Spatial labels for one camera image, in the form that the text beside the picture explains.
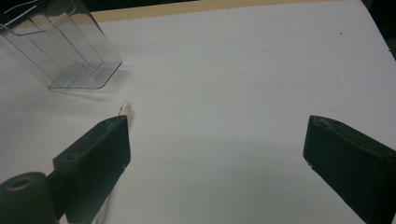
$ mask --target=brown edge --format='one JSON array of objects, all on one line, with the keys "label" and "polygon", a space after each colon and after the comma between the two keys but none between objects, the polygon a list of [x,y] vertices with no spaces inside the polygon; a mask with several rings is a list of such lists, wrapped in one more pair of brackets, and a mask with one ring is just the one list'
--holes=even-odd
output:
[{"label": "brown edge", "polygon": [[293,3],[316,3],[342,0],[200,0],[151,7],[131,7],[109,11],[97,11],[92,15],[98,22],[127,21],[139,18],[159,17],[182,13],[226,9],[234,7],[255,7]]}]

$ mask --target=white table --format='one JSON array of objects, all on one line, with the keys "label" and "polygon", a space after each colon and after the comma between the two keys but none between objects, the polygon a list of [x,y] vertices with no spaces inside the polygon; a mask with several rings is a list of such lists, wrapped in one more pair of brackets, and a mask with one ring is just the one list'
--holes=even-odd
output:
[{"label": "white table", "polygon": [[360,0],[100,26],[124,63],[99,91],[49,91],[0,51],[1,181],[49,174],[127,100],[107,223],[362,223],[303,158],[312,114],[396,148],[396,62]]}]

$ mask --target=white surface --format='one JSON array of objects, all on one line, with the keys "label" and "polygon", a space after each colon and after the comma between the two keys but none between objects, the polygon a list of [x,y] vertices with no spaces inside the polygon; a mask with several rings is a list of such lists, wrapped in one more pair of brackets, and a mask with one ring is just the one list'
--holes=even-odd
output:
[{"label": "white surface", "polygon": [[107,223],[362,223],[303,158],[311,114],[396,148],[396,63],[359,0],[101,23],[124,60],[48,91],[0,52],[0,179],[133,104]]}]

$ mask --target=transparent plastic box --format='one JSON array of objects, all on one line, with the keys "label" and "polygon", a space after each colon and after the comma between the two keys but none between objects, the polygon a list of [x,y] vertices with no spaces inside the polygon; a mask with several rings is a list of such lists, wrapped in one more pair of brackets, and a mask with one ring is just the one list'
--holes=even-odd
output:
[{"label": "transparent plastic box", "polygon": [[99,89],[122,63],[79,0],[35,0],[0,14],[0,34],[50,89]]}]

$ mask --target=acrylic organizer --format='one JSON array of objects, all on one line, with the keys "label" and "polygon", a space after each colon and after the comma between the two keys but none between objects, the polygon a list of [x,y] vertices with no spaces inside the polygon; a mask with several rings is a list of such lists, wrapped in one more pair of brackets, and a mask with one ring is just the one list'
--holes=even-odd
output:
[{"label": "acrylic organizer", "polygon": [[50,89],[99,89],[122,60],[79,0],[35,0],[0,14],[0,34]]}]

